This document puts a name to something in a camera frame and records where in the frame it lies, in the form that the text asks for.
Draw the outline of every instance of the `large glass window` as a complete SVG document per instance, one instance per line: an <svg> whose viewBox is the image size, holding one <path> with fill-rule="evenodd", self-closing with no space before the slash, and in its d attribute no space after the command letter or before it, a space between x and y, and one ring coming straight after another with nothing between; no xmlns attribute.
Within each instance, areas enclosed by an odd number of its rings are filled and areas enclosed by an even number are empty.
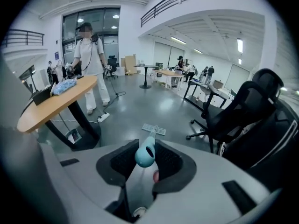
<svg viewBox="0 0 299 224"><path fill-rule="evenodd" d="M104 43L106 59L115 56L118 60L118 26L120 18L119 8L99 8L93 10L80 11L64 17L62 45L64 53L64 63L71 63L74 59L75 47L82 39L76 27L84 22L91 23L93 33L97 33Z"/></svg>

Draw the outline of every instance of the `black mesh office chair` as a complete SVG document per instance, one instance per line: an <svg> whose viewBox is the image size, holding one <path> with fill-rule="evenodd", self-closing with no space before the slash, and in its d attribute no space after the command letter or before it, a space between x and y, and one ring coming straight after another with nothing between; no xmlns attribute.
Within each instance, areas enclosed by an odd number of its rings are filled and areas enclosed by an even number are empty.
<svg viewBox="0 0 299 224"><path fill-rule="evenodd" d="M111 65L112 66L112 69L109 71L110 73L110 76L109 77L112 77L113 79L118 78L118 76L116 74L114 74L114 72L116 72L117 70L117 58L115 58L115 56L109 56L109 59L108 59L108 65Z"/></svg>
<svg viewBox="0 0 299 224"><path fill-rule="evenodd" d="M196 122L202 127L200 133L188 135L191 137L208 135L210 151L214 153L213 139L219 141L218 146L223 142L229 143L239 136L243 128L270 116L275 111L277 94L283 87L283 82L270 69L259 70L252 81L246 81L240 87L232 103L225 109L211 105L214 95L219 95L217 90L209 85L211 94L207 102L204 102L204 110L201 114L206 120L206 125Z"/></svg>

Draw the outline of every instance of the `black desk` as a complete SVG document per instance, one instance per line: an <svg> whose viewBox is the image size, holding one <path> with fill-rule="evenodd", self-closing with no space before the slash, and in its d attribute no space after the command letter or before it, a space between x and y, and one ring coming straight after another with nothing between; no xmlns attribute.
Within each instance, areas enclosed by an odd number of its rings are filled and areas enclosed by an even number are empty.
<svg viewBox="0 0 299 224"><path fill-rule="evenodd" d="M193 93L192 93L192 95L187 96L187 93L188 93L191 85L195 85ZM188 101L190 104L194 105L196 108L198 108L199 110L203 111L204 110L204 108L203 108L203 102L201 100L196 101L196 97L193 96L194 93L195 93L195 91L196 91L197 86L199 86L200 89L205 94L209 95L211 93L209 87L207 87L205 84L202 84L202 83L194 81L194 80L190 80L189 83L188 83L188 88L187 88L186 93L184 95L184 100ZM215 93L214 95L219 96L220 98L223 99L223 102L220 105L220 108L222 108L227 99L225 97L221 96L219 93Z"/></svg>
<svg viewBox="0 0 299 224"><path fill-rule="evenodd" d="M146 73L148 71L148 68L156 68L157 66L155 66L155 65L135 65L135 67L143 67L145 70L144 84L140 85L139 87L141 89L149 89L151 87L151 85L148 85L148 83L146 81Z"/></svg>

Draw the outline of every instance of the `red object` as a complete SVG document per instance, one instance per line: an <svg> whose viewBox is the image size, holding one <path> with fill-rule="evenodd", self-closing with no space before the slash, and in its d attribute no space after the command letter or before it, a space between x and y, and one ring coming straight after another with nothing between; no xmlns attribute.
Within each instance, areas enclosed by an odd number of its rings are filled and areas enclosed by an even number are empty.
<svg viewBox="0 0 299 224"><path fill-rule="evenodd" d="M154 182L159 182L159 170L156 170L153 175Z"/></svg>

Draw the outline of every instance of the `person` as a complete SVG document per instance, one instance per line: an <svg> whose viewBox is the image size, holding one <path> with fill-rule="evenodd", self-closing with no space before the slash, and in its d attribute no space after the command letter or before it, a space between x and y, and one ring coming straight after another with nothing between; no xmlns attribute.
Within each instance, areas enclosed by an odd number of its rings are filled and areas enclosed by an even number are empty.
<svg viewBox="0 0 299 224"><path fill-rule="evenodd" d="M178 57L178 64L176 66L176 70L174 71L177 74L182 74L185 68L183 56ZM176 88L178 85L178 77L171 77L171 86L172 88Z"/></svg>
<svg viewBox="0 0 299 224"><path fill-rule="evenodd" d="M207 71L207 77L206 77L206 83L205 83L206 85L210 84L211 79L212 79L212 75L213 75L214 72L215 72L215 70L214 70L213 66L211 66L209 68L209 70Z"/></svg>
<svg viewBox="0 0 299 224"><path fill-rule="evenodd" d="M48 73L48 77L49 77L49 82L50 84L56 83L58 84L58 77L56 74L56 67L52 67L52 61L48 62L49 66L47 68L47 73Z"/></svg>
<svg viewBox="0 0 299 224"><path fill-rule="evenodd" d="M204 83L204 80L206 79L207 69L208 69L208 67L206 66L200 74L199 81L202 83Z"/></svg>
<svg viewBox="0 0 299 224"><path fill-rule="evenodd" d="M92 41L93 28L90 23L85 22L81 26L77 27L79 34L83 37L76 45L74 61L71 64L71 69L80 62L83 76L95 75L98 78L98 87L100 96L103 101L103 106L107 106L110 97L103 78L103 65L106 66L106 59L104 55L103 43L100 38ZM96 103L91 89L85 94L87 114L91 115L93 110L96 108Z"/></svg>
<svg viewBox="0 0 299 224"><path fill-rule="evenodd" d="M186 69L187 75L186 75L186 80L184 82L188 82L188 77L190 77L189 81L192 80L193 76L195 75L194 66L189 64L187 64L186 66L187 66Z"/></svg>

